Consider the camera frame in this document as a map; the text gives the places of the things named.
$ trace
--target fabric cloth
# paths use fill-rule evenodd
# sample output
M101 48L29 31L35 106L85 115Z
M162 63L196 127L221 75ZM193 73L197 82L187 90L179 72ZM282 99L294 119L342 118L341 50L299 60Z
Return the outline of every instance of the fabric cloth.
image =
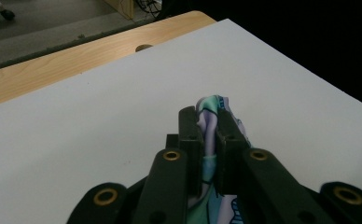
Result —
M199 198L188 199L188 224L240 224L240 216L236 195L221 196L216 193L213 177L216 172L216 125L217 111L226 109L232 116L229 98L212 95L201 98L196 104L198 126L204 138L204 156L202 158L202 195ZM245 128L239 119L233 116L239 130L248 141Z

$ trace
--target cable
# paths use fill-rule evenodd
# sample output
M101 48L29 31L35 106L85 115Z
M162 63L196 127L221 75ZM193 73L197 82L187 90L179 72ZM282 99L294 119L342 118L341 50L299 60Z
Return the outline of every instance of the cable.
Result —
M158 16L161 11L161 4L155 0L134 0L137 6L145 13L150 13L154 18Z

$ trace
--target screw hole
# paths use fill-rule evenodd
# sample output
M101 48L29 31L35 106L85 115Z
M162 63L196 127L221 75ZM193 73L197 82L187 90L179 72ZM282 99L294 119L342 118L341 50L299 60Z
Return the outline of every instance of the screw hole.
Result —
M105 206L114 202L118 197L115 189L102 189L94 195L93 201L99 206Z
M333 190L335 196L341 199L342 201L353 204L353 205L360 205L362 204L362 197L357 192L353 191L352 189L348 189L345 187L335 187Z
M181 154L176 151L167 151L163 154L163 158L167 161L176 161L181 157Z
M254 150L250 152L250 157L257 161L265 161L268 159L268 154L263 150Z

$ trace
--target wooden surface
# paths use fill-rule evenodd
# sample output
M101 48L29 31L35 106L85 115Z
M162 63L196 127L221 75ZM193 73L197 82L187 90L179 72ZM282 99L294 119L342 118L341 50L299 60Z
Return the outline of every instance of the wooden surface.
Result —
M0 69L0 103L215 23L191 11Z

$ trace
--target brass screw insert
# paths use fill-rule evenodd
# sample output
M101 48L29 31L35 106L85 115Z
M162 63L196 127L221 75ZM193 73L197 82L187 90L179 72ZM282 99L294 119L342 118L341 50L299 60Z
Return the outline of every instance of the brass screw insert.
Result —
M99 206L109 205L118 197L118 192L115 189L102 189L94 195L93 201Z

